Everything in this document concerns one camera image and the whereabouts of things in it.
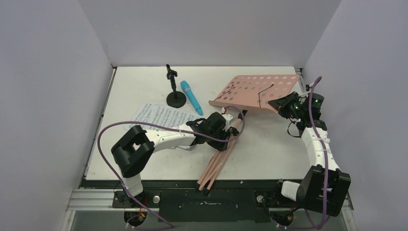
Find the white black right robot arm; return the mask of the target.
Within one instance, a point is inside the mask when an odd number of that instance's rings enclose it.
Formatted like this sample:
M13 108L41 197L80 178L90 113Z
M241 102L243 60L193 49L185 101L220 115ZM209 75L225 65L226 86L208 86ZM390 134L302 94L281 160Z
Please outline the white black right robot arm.
M300 183L280 180L272 193L273 203L285 206L293 201L298 208L339 215L351 184L350 175L341 171L329 146L327 126L321 116L324 97L291 94L268 102L278 114L295 123L299 138L305 144L310 169Z

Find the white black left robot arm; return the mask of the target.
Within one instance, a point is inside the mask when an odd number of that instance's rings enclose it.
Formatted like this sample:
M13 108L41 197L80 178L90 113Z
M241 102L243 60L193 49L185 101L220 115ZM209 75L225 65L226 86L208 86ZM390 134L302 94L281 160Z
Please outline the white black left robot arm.
M155 152L178 146L195 146L207 143L218 151L227 148L229 139L239 135L230 125L229 114L212 113L208 118L199 118L165 130L161 127L145 130L140 125L131 127L111 148L115 163L127 189L125 201L131 207L143 202L143 185L140 173Z

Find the pink folding music stand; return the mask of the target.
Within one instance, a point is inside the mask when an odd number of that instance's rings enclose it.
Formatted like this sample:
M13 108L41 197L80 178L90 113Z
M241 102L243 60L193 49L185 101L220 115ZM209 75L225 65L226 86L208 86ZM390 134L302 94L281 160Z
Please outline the pink folding music stand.
M227 112L232 106L241 111L277 113L269 101L287 96L299 85L300 75L237 75L208 104ZM208 195L237 141L228 143L225 151L217 151L197 181L198 190Z

